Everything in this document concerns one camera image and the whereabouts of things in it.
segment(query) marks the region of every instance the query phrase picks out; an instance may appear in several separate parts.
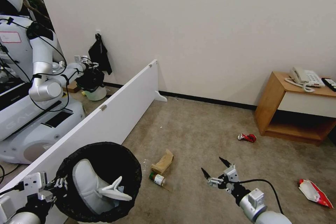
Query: crushed soda can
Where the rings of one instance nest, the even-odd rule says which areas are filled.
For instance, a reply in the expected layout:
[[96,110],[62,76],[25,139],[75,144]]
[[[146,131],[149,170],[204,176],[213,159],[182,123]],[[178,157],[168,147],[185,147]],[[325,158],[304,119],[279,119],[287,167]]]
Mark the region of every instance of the crushed soda can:
[[238,140],[245,140],[248,142],[255,142],[257,140],[256,136],[253,134],[250,134],[250,135],[239,134],[237,138]]

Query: red snack wrapper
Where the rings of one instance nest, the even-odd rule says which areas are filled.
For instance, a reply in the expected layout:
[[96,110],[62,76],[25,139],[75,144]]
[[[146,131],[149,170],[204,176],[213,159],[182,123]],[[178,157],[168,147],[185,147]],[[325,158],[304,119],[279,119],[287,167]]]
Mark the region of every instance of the red snack wrapper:
[[314,201],[329,208],[334,208],[325,193],[310,180],[300,179],[299,189],[310,201]]

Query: wooden cabinet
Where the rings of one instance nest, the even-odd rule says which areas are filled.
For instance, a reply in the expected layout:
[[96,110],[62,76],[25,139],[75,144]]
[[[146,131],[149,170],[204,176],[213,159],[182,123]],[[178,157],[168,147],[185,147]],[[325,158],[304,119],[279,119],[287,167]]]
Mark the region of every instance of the wooden cabinet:
[[336,92],[328,87],[306,93],[272,72],[255,111],[261,135],[320,145],[336,125]]

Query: telephone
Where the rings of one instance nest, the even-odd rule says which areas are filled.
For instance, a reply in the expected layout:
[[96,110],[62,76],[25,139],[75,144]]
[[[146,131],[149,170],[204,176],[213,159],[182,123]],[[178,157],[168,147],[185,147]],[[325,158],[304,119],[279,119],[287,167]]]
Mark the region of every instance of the telephone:
[[305,92],[311,93],[315,89],[307,87],[322,87],[325,86],[321,78],[311,70],[303,70],[301,67],[293,67],[289,72],[290,78],[285,78],[285,81],[295,86],[301,87]]

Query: black cable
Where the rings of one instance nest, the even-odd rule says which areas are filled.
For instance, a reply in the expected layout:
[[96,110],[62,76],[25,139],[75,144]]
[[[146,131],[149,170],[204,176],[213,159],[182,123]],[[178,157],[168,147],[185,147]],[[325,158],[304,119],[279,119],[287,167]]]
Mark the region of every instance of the black cable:
[[18,164],[13,170],[11,170],[10,172],[6,173],[6,174],[3,175],[3,176],[7,176],[7,175],[9,175],[9,174],[15,172],[20,166],[21,166],[21,164]]
[[32,80],[28,77],[28,75],[26,74],[26,72],[19,66],[19,64],[17,64],[14,59],[9,55],[7,48],[1,44],[0,42],[0,47],[4,48],[4,50],[2,50],[5,54],[7,54],[7,56],[11,59],[11,61],[13,61],[13,63],[21,70],[21,72],[23,72],[23,74],[27,77],[27,79],[29,80],[29,82],[31,83]]
[[91,63],[93,63],[92,60],[89,59],[88,57],[84,57],[84,56],[82,56],[82,58],[86,58],[86,59],[88,59],[89,61],[91,61]]
[[3,174],[3,176],[1,177],[1,180],[0,180],[0,184],[1,184],[3,182],[3,180],[5,179],[5,169],[1,164],[0,164],[0,169],[2,170],[2,174]]
[[2,165],[0,165],[0,169],[2,170],[2,176],[1,176],[1,181],[0,181],[0,184],[3,182],[3,180],[5,179],[5,177],[11,173],[13,173],[14,171],[16,171],[18,168],[20,167],[20,164],[18,164],[13,170],[11,170],[10,172],[8,173],[5,173],[5,169]]
[[68,91],[68,85],[65,85],[65,89],[66,89],[66,93],[67,93],[67,96],[68,96],[68,99],[66,101],[66,104],[63,108],[60,108],[60,109],[57,109],[57,110],[46,110],[44,108],[41,108],[39,105],[37,105],[37,103],[32,99],[31,101],[36,105],[36,107],[38,107],[39,109],[43,110],[43,111],[48,111],[48,112],[59,112],[59,111],[62,111],[63,109],[65,109],[67,107],[67,105],[69,104],[69,91]]
[[[15,22],[13,22],[13,21],[11,21],[11,23],[13,23],[13,24],[15,24],[15,25],[17,25],[17,26],[20,26],[20,27],[22,27],[22,28],[25,28],[26,30],[28,30],[28,28],[27,27],[24,27],[24,26],[22,26],[22,25],[20,25],[20,24],[18,24],[18,23],[15,23]],[[52,44],[50,44],[48,41],[46,41],[45,39],[43,39],[40,35],[38,35],[38,34],[36,34],[34,31],[32,31],[36,36],[38,36],[40,39],[42,39],[44,42],[46,42],[48,45],[50,45],[52,48],[54,48],[60,55],[61,55],[61,57],[64,59],[64,62],[65,62],[65,66],[64,66],[64,69],[63,69],[63,71],[61,71],[60,73],[57,73],[57,74],[48,74],[48,73],[37,73],[37,75],[52,75],[52,76],[56,76],[56,75],[61,75],[62,73],[64,73],[64,71],[66,70],[66,68],[67,68],[67,60],[65,59],[65,57],[64,57],[64,55],[56,48],[56,47],[54,47]]]
[[2,61],[2,59],[0,58],[1,61],[1,66],[3,67],[3,70],[7,73],[10,74],[13,78],[16,78],[14,75],[12,75],[11,72],[9,72],[6,68],[5,68],[5,63]]
[[9,193],[10,191],[14,191],[14,190],[23,191],[24,189],[25,189],[25,186],[23,184],[23,181],[20,181],[16,186],[14,186],[14,187],[12,187],[12,188],[10,188],[8,190],[0,192],[0,195]]
[[274,186],[269,181],[267,181],[265,179],[261,179],[261,178],[256,178],[256,179],[252,179],[252,180],[245,180],[245,181],[239,181],[239,182],[230,182],[230,183],[232,183],[232,184],[245,184],[245,183],[256,182],[256,181],[266,182],[266,183],[268,183],[272,187],[272,190],[274,192],[276,201],[277,201],[279,209],[280,209],[280,213],[284,214],[283,211],[282,211],[281,205],[280,205],[280,201],[279,201],[277,192],[275,191]]
[[[22,27],[22,28],[24,28],[24,29],[28,29],[27,27],[24,27],[24,26],[22,26],[22,25],[20,25],[20,24],[18,24],[18,23],[16,23],[16,22],[13,22],[13,21],[11,21],[11,23],[13,23],[13,24],[15,24],[15,25],[17,25],[17,26],[20,26],[20,27]],[[47,73],[37,73],[36,75],[50,75],[50,76],[56,76],[56,75],[61,75],[62,73],[64,73],[64,71],[66,70],[66,68],[67,68],[67,60],[65,59],[65,57],[64,57],[64,55],[57,49],[57,48],[55,48],[52,44],[50,44],[48,41],[46,41],[45,39],[43,39],[40,35],[38,35],[38,34],[36,34],[34,31],[32,31],[36,36],[38,36],[40,39],[42,39],[44,42],[46,42],[48,45],[50,45],[52,48],[54,48],[61,56],[62,56],[62,58],[64,59],[64,62],[65,62],[65,66],[64,66],[64,69],[61,71],[61,72],[59,72],[58,74],[47,74]],[[27,76],[27,74],[25,73],[25,71],[23,71],[22,70],[22,68],[10,57],[10,55],[8,54],[8,52],[6,52],[6,54],[8,55],[8,57],[16,64],[16,66],[17,67],[19,67],[20,68],[20,70],[25,74],[25,76],[28,78],[28,80],[30,80],[29,79],[29,77]],[[67,96],[68,96],[68,99],[67,99],[67,102],[66,102],[66,105],[63,107],[63,108],[61,108],[61,109],[58,109],[58,110],[46,110],[46,109],[43,109],[43,108],[41,108],[39,105],[37,105],[37,103],[32,99],[32,98],[30,98],[31,99],[31,101],[35,104],[35,106],[37,106],[39,109],[41,109],[41,110],[43,110],[43,111],[48,111],[48,112],[59,112],[59,111],[62,111],[63,109],[65,109],[66,107],[67,107],[67,105],[69,104],[69,91],[68,91],[68,85],[66,85],[66,93],[67,93]]]
[[[71,77],[74,76],[75,74],[77,74],[78,72],[82,72],[82,71],[79,71],[78,69],[76,69],[76,70],[77,70],[77,71],[74,72],[74,73],[70,76],[70,78],[68,78],[68,80],[71,79]],[[65,108],[67,107],[67,105],[69,104],[69,100],[70,100],[70,98],[69,98],[69,91],[68,91],[68,80],[67,80],[67,83],[66,83],[66,85],[65,85],[65,89],[66,89],[66,93],[67,93],[68,99],[67,99],[66,104],[65,104],[65,106],[64,106],[63,108],[60,108],[60,109],[57,109],[57,110],[46,110],[46,109],[44,109],[44,108],[41,108],[39,105],[37,105],[36,102],[35,102],[32,98],[30,98],[31,101],[32,101],[32,102],[33,102],[39,109],[41,109],[41,110],[43,110],[43,111],[48,111],[48,112],[59,112],[59,111],[62,111],[63,109],[65,109]]]

